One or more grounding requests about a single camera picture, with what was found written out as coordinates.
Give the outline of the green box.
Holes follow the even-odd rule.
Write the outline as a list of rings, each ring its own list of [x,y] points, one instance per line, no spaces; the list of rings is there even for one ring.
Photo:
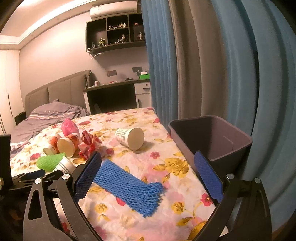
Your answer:
[[[139,78],[140,79],[149,79],[149,73],[148,72],[141,72]]]

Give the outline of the grey bed headboard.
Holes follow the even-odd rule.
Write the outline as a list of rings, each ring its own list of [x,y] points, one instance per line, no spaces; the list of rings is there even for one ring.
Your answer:
[[[58,99],[60,102],[86,108],[83,90],[93,80],[90,70],[81,71],[46,85],[43,85],[25,97],[25,112],[28,116],[31,112],[44,104]]]

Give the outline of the black bedside stand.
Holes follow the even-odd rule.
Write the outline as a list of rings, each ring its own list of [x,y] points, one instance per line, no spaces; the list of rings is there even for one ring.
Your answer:
[[[27,116],[26,116],[26,112],[25,111],[19,113],[17,116],[15,116],[16,125],[19,125],[26,118],[27,118]]]

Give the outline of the grey striped duvet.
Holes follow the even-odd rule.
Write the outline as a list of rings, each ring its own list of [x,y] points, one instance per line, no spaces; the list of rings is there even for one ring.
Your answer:
[[[27,141],[48,126],[61,123],[66,118],[75,119],[90,113],[81,106],[53,101],[35,108],[11,133],[11,143]]]

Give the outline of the blue grey curtain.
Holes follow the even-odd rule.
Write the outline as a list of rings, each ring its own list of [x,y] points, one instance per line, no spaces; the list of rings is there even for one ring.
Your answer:
[[[295,1],[141,1],[161,122],[217,115],[251,135],[273,231],[295,211]]]

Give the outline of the blue foam net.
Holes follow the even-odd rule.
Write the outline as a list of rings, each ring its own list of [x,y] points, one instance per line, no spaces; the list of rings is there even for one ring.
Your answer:
[[[146,184],[110,160],[103,162],[93,182],[143,217],[152,216],[156,212],[164,191],[161,183]]]

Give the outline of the grey trash bin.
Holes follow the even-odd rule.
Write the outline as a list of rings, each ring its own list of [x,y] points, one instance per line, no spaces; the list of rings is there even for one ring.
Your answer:
[[[173,120],[170,136],[182,152],[197,178],[194,154],[200,151],[218,174],[242,176],[252,138],[241,129],[215,115]]]

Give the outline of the red white wrapper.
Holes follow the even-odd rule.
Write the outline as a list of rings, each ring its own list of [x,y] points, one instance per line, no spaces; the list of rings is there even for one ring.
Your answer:
[[[87,160],[94,151],[97,151],[101,146],[102,141],[97,137],[96,134],[90,134],[88,131],[82,132],[82,142],[78,145],[80,150],[79,156]]]

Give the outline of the orange paper cup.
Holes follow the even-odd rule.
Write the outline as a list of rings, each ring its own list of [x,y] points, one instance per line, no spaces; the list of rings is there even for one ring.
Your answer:
[[[71,133],[66,137],[60,138],[57,141],[57,147],[60,153],[64,153],[67,158],[73,157],[78,145],[81,143],[81,138],[78,133]]]
[[[60,153],[57,142],[61,138],[61,136],[57,133],[50,135],[48,142],[44,145],[43,152],[46,155],[55,155]]]

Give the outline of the green foam net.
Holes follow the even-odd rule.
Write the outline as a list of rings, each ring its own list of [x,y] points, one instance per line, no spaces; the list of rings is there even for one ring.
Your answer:
[[[65,157],[65,153],[42,156],[37,159],[36,165],[45,172],[53,172],[60,161]]]

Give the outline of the white wardrobe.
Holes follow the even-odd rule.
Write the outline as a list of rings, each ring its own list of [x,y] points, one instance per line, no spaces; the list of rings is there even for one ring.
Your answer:
[[[1,51],[1,134],[16,126],[15,117],[24,111],[19,78],[20,52]]]

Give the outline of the white air conditioner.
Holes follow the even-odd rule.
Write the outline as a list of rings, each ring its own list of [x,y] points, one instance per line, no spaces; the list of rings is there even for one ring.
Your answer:
[[[120,1],[103,4],[90,9],[92,20],[116,14],[137,13],[137,1]]]

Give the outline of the floral tablecloth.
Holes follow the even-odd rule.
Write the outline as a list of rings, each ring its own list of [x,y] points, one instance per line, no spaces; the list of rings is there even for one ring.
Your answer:
[[[153,108],[73,119],[94,135],[107,164],[79,205],[103,240],[193,240],[215,209],[189,162]],[[156,211],[138,213],[127,198],[137,187],[163,189]]]

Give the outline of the pink plastic bag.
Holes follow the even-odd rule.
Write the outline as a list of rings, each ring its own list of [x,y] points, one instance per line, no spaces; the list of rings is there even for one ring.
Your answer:
[[[72,133],[77,133],[79,134],[79,129],[76,126],[76,124],[70,119],[66,118],[61,125],[61,130],[63,135],[66,137]]]

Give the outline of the green grid paper cup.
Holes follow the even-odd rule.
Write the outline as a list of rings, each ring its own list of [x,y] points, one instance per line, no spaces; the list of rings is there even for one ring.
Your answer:
[[[54,171],[60,170],[63,174],[72,174],[76,166],[67,158],[63,157],[59,164],[55,167]]]

